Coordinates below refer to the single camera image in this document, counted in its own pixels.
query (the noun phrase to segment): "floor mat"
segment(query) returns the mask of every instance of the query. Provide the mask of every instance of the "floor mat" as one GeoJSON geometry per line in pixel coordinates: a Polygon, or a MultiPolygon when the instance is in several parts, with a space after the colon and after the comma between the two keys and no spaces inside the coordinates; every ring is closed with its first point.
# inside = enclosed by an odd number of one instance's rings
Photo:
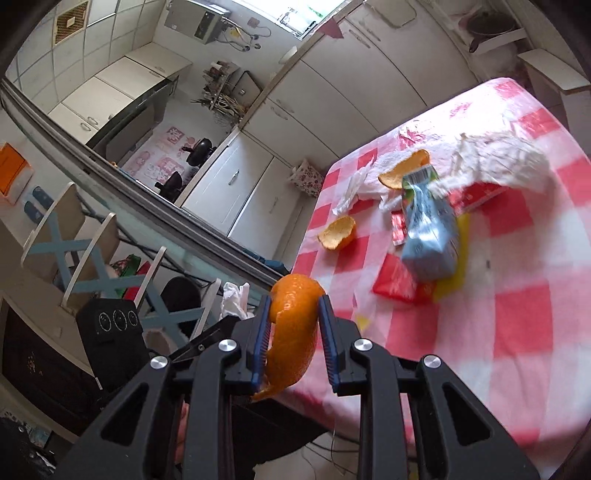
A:
{"type": "Polygon", "coordinates": [[[122,169],[158,192],[154,186],[157,181],[164,183],[175,171],[183,173],[189,154],[181,147],[193,147],[196,141],[171,124],[160,124],[122,169]]]}

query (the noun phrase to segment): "blue juice carton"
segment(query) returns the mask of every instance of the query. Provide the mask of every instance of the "blue juice carton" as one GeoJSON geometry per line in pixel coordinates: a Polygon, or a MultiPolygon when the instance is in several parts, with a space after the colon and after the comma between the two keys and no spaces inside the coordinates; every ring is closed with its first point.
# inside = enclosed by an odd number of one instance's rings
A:
{"type": "Polygon", "coordinates": [[[451,277],[457,268],[456,216],[446,198],[435,199],[428,189],[429,182],[437,179],[431,165],[402,178],[402,209],[408,233],[401,260],[419,282],[451,277]]]}

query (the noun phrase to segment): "table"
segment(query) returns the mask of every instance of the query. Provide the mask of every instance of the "table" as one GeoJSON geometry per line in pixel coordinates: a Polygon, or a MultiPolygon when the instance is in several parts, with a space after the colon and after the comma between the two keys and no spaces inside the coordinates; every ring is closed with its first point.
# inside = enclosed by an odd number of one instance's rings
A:
{"type": "MultiPolygon", "coordinates": [[[[441,356],[521,446],[546,457],[539,468],[555,467],[591,417],[589,179],[589,159],[558,120],[513,80],[491,80],[335,163],[294,272],[318,280],[338,316],[359,325],[361,317],[370,319],[362,335],[392,354],[441,356]],[[351,175],[379,155],[511,127],[546,154],[550,185],[546,194],[507,190],[472,213],[460,291],[438,304],[410,307],[371,292],[391,243],[389,214],[377,201],[353,206],[358,233],[348,247],[329,252],[318,243],[351,175]],[[542,455],[546,447],[557,457],[542,455]]],[[[332,393],[320,346],[305,376],[280,400],[331,429],[358,435],[359,398],[332,393]]]]}

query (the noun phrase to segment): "red bag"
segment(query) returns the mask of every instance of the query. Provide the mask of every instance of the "red bag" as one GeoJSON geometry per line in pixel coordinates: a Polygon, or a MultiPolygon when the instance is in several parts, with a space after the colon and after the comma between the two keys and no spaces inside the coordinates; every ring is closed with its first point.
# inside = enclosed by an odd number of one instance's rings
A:
{"type": "Polygon", "coordinates": [[[372,291],[377,295],[404,303],[431,303],[435,282],[419,283],[404,266],[400,257],[387,254],[374,282],[372,291]]]}

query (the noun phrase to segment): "pan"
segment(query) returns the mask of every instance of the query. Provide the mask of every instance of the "pan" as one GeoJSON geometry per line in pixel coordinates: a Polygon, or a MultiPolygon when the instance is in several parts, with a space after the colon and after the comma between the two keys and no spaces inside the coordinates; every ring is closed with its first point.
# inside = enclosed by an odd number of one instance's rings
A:
{"type": "Polygon", "coordinates": [[[509,33],[517,28],[517,22],[502,12],[479,12],[473,15],[466,25],[466,29],[474,36],[470,44],[470,53],[474,53],[485,40],[509,33]]]}

